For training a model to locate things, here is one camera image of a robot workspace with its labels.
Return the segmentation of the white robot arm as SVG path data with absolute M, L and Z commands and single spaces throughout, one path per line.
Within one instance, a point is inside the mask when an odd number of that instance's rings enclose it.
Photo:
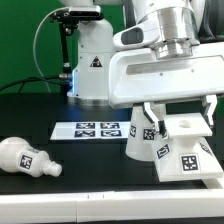
M 60 0 L 71 13 L 96 11 L 101 2 Z M 85 27 L 74 77 L 75 97 L 107 99 L 113 107 L 165 103 L 224 94 L 224 42 L 202 44 L 198 36 L 206 0 L 129 0 L 135 23 L 115 34 Z

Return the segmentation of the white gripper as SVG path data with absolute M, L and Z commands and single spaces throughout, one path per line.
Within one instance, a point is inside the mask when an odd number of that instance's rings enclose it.
M 224 93 L 224 54 L 196 51 L 192 57 L 157 60 L 150 49 L 115 54 L 109 67 L 109 104 L 130 108 L 143 103 L 143 113 L 160 132 L 153 103 L 186 101 L 202 97 L 204 118 L 214 125 L 218 94 Z

